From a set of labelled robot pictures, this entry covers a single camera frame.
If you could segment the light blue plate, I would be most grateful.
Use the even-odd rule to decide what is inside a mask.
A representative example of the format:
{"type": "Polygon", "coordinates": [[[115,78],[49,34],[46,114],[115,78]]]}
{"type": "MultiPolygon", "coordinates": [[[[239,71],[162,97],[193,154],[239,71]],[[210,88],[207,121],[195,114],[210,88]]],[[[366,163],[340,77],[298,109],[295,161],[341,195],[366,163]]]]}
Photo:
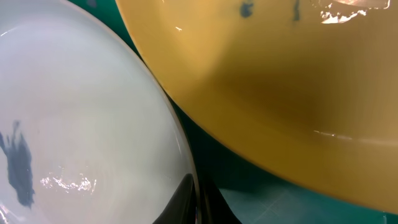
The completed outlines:
{"type": "Polygon", "coordinates": [[[69,1],[1,2],[1,222],[153,223],[197,174],[135,52],[69,1]]]}

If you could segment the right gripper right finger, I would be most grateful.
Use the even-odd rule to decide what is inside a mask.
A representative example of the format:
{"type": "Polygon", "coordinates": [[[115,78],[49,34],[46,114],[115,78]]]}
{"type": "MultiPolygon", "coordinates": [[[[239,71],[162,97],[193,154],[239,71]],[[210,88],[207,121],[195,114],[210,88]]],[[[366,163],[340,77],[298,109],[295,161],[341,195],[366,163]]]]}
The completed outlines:
{"type": "Polygon", "coordinates": [[[202,224],[241,224],[209,177],[200,180],[202,224]]]}

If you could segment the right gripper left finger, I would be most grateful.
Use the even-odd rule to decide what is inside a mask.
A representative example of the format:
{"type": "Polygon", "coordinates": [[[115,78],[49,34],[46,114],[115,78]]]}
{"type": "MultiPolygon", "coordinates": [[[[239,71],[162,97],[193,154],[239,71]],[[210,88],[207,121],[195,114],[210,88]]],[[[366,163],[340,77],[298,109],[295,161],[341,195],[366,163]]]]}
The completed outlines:
{"type": "Polygon", "coordinates": [[[192,174],[186,174],[153,224],[195,224],[197,196],[192,174]]]}

